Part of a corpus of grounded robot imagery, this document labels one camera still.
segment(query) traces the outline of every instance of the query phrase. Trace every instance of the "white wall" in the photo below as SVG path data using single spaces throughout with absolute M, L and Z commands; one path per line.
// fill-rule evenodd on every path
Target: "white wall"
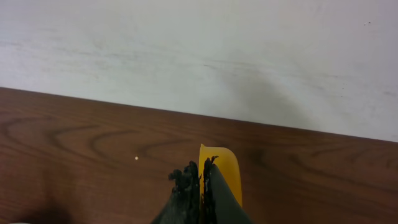
M 398 141 L 397 8 L 2 0 L 0 86 Z

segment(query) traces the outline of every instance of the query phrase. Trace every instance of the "wood grain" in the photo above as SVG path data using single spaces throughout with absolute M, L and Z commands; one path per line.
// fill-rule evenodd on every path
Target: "wood grain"
M 201 143 L 236 154 L 256 223 L 398 220 L 394 142 L 0 88 L 0 222 L 149 223 Z

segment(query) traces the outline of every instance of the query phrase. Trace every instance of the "yellow plastic piece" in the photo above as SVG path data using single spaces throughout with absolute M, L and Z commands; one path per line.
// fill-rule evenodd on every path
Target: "yellow plastic piece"
M 199 152 L 199 176 L 202 175 L 203 169 L 205 168 L 205 161 L 207 158 L 212 156 L 218 156 L 214 160 L 214 164 L 218 166 L 218 169 L 222 173 L 229 189 L 231 189 L 236 201 L 242 207 L 242 185 L 241 185 L 241 174 L 239 172 L 238 160 L 235 154 L 229 149 L 224 147 L 206 147 L 200 146 Z M 203 176 L 200 184 L 200 193 L 204 192 Z

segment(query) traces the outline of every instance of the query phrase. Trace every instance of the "wooden board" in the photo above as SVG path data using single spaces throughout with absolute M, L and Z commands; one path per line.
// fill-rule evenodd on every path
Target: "wooden board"
M 255 223 L 398 220 L 397 143 L 1 88 L 0 222 L 149 223 L 201 143 Z

